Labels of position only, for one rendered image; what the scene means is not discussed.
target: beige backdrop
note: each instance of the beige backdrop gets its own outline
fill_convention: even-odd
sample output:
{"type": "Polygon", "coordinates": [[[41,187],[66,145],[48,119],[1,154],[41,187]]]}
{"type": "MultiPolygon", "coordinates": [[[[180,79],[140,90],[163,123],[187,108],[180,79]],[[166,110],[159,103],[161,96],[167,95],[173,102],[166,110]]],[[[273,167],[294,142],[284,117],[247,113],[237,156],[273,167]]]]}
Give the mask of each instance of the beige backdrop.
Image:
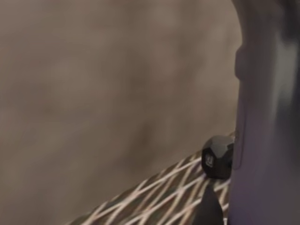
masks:
{"type": "Polygon", "coordinates": [[[229,0],[1,0],[0,224],[61,225],[234,129],[229,0]]]}

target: woven surface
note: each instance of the woven surface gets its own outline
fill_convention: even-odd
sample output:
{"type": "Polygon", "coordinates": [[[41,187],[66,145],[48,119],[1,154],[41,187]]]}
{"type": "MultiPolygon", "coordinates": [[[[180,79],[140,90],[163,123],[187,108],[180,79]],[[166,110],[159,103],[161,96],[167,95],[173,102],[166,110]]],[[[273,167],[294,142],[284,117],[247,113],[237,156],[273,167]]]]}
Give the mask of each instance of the woven surface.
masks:
{"type": "MultiPolygon", "coordinates": [[[[201,152],[197,152],[70,225],[189,225],[209,181],[201,169],[201,152]]],[[[225,216],[229,182],[215,183],[225,216]]]]}

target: cylindrical object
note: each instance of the cylindrical object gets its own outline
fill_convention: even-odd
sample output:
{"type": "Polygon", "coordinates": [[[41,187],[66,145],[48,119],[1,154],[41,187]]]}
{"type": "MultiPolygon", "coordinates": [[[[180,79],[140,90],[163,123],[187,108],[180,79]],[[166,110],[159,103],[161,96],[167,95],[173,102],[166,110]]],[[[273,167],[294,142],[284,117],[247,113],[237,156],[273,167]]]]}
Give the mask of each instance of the cylindrical object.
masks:
{"type": "Polygon", "coordinates": [[[242,30],[230,225],[300,224],[300,5],[234,0],[242,30]]]}

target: black pointed object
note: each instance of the black pointed object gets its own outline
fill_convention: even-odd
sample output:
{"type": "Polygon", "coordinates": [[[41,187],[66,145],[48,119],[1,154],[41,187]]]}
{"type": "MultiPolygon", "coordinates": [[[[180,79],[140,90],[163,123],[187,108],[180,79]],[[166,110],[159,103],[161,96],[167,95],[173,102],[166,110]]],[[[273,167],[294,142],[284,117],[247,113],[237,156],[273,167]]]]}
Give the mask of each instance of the black pointed object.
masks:
{"type": "Polygon", "coordinates": [[[206,187],[192,225],[224,225],[222,207],[212,185],[206,187]]]}

